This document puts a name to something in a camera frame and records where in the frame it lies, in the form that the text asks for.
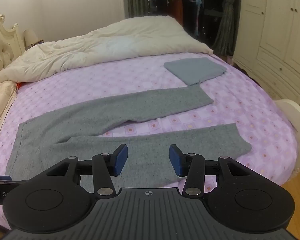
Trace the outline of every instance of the crosshair symbol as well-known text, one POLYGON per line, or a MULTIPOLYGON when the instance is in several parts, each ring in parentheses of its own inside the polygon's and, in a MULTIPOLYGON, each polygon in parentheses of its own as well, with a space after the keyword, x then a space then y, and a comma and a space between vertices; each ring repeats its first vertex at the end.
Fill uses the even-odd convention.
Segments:
POLYGON ((151 196, 151 195, 154 194, 154 192, 152 192, 151 190, 148 190, 148 191, 145 192, 145 194, 146 194, 147 196, 151 196))

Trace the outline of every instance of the square pattern on bedsheet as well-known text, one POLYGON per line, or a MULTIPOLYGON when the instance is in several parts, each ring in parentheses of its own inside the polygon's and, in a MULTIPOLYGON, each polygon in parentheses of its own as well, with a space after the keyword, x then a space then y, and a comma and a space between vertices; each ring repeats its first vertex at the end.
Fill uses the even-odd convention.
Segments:
MULTIPOLYGON (((212 105, 145 123, 128 123, 102 136, 148 135, 236 122, 240 135, 252 145, 252 151, 237 160, 275 183, 284 183, 291 174, 297 154, 289 121, 271 98, 240 71, 212 56, 192 53, 102 63, 68 70, 21 87, 0 132, 0 175, 5 173, 19 123, 96 98, 186 86, 163 64, 198 57, 208 57, 227 68, 225 74, 201 84, 214 100, 212 105)), ((183 183, 172 186, 183 186, 183 183)), ((211 191, 215 186, 215 176, 206 176, 205 191, 211 191)), ((7 226, 3 215, 0 223, 7 226)))

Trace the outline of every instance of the lamp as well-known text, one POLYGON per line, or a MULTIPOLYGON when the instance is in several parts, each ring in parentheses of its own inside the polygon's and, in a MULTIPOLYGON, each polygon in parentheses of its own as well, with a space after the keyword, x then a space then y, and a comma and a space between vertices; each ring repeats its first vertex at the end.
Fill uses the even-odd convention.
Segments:
POLYGON ((26 47, 33 47, 34 45, 43 42, 42 40, 38 39, 37 35, 35 35, 32 29, 25 30, 23 32, 23 36, 25 39, 26 47))

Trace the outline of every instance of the silver screw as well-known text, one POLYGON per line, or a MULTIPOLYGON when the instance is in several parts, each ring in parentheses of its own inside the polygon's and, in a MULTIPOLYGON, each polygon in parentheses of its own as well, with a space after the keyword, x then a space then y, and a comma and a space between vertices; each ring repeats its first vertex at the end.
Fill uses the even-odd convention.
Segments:
POLYGON ((201 190, 199 190, 196 187, 190 187, 190 188, 186 189, 186 193, 188 195, 191 195, 191 196, 196 196, 196 195, 199 195, 201 193, 201 190))
POLYGON ((102 187, 102 188, 98 189, 98 191, 97 191, 97 193, 101 196, 109 196, 112 194, 112 192, 113 192, 113 190, 108 187, 102 187))

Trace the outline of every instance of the tufted headboard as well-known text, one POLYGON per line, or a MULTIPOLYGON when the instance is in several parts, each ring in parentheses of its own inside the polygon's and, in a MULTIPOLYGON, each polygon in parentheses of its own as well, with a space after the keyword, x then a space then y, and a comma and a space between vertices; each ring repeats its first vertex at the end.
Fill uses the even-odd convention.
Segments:
POLYGON ((7 30, 3 27, 5 16, 0 14, 0 70, 25 52, 23 40, 18 31, 18 24, 7 30))

